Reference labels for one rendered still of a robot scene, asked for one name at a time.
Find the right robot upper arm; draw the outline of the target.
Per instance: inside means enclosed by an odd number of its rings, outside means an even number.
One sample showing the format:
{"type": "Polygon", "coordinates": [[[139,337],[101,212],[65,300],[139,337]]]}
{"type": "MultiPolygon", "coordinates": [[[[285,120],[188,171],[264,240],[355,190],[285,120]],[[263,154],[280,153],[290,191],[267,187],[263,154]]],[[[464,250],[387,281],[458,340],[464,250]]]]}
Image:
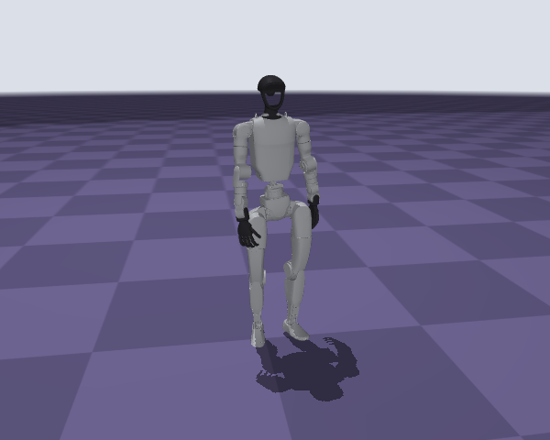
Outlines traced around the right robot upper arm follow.
{"type": "Polygon", "coordinates": [[[248,157],[248,142],[247,139],[252,134],[253,121],[237,124],[233,129],[234,138],[234,161],[235,166],[240,169],[239,179],[247,180],[250,178],[252,170],[246,164],[248,157]]]}

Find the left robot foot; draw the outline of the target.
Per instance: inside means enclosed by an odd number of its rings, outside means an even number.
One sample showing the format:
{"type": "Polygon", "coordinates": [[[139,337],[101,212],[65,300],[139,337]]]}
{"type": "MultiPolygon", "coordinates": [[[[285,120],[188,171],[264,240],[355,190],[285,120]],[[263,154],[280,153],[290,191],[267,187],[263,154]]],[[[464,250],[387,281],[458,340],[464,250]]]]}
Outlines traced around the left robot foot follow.
{"type": "Polygon", "coordinates": [[[294,337],[297,340],[307,340],[309,339],[309,334],[306,333],[298,323],[292,322],[292,325],[287,323],[287,319],[283,321],[282,330],[288,332],[290,336],[294,337]]]}

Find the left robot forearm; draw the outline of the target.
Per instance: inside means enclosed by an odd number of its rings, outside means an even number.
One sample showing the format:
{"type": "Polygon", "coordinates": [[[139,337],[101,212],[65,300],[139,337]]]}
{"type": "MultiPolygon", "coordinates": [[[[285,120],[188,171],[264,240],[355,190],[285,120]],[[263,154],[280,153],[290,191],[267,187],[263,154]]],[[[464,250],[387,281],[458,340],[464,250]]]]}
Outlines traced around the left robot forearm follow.
{"type": "Polygon", "coordinates": [[[308,172],[303,173],[303,177],[305,178],[305,184],[306,184],[307,199],[311,202],[313,202],[313,198],[315,195],[319,195],[319,199],[320,199],[318,181],[316,176],[317,176],[317,167],[314,170],[310,170],[308,172]]]}

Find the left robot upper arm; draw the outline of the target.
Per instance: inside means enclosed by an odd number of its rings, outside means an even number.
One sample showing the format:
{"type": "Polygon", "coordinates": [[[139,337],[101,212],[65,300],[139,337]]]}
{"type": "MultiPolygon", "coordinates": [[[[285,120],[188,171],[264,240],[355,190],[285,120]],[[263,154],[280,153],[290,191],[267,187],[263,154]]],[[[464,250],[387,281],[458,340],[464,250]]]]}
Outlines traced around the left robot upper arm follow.
{"type": "Polygon", "coordinates": [[[296,142],[301,157],[300,168],[304,172],[312,171],[316,169],[317,163],[315,158],[311,156],[310,127],[301,119],[293,119],[293,121],[296,125],[296,142]]]}

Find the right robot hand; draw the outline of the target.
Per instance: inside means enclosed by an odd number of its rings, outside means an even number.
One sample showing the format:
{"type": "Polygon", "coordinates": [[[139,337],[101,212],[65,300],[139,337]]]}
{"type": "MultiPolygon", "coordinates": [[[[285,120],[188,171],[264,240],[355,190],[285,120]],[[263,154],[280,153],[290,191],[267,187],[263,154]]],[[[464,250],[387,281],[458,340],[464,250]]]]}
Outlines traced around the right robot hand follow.
{"type": "Polygon", "coordinates": [[[240,243],[240,245],[246,246],[247,248],[249,248],[249,247],[254,248],[255,246],[258,246],[259,244],[257,244],[255,242],[252,234],[254,233],[258,238],[261,238],[261,236],[252,228],[251,223],[248,221],[249,220],[249,213],[248,213],[248,209],[246,207],[244,208],[244,215],[245,215],[245,218],[240,218],[240,219],[236,218],[236,220],[239,222],[239,225],[238,225],[238,228],[237,228],[237,232],[238,232],[238,235],[239,235],[239,243],[240,243]],[[251,244],[250,240],[251,240],[252,244],[255,245],[255,246],[253,246],[251,244]]]}

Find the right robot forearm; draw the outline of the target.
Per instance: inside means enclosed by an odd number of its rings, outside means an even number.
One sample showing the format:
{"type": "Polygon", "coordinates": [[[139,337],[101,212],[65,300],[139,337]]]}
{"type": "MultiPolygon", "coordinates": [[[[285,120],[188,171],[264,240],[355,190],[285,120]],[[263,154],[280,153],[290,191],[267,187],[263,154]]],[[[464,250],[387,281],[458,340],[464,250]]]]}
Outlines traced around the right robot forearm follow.
{"type": "Polygon", "coordinates": [[[248,208],[248,199],[247,199],[247,187],[248,183],[246,181],[240,181],[240,168],[238,165],[234,168],[233,175],[233,187],[234,187],[234,206],[235,214],[238,219],[245,218],[244,208],[248,208]]]}

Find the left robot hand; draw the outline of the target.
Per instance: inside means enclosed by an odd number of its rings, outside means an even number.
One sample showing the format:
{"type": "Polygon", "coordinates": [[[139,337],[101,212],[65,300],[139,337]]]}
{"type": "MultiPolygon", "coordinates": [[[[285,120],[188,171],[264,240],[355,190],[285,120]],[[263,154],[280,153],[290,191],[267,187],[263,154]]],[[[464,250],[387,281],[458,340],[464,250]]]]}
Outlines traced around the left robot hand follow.
{"type": "Polygon", "coordinates": [[[309,208],[311,210],[311,214],[312,214],[312,229],[318,224],[318,221],[319,221],[319,214],[318,214],[318,208],[317,208],[317,205],[319,204],[319,195],[315,195],[313,197],[313,202],[311,201],[307,201],[307,203],[309,204],[309,208]]]}

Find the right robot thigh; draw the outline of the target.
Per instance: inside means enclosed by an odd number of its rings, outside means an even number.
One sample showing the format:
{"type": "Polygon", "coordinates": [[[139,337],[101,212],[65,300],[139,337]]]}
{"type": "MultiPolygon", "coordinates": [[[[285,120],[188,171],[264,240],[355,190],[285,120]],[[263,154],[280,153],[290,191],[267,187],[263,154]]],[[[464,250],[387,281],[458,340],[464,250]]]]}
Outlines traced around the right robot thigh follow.
{"type": "Polygon", "coordinates": [[[252,228],[261,236],[258,238],[254,233],[252,234],[255,242],[258,246],[247,247],[247,257],[249,265],[249,279],[250,282],[258,281],[260,285],[266,284],[266,271],[263,269],[264,265],[264,252],[267,246],[267,222],[265,209],[263,206],[259,206],[249,213],[249,223],[252,228]]]}

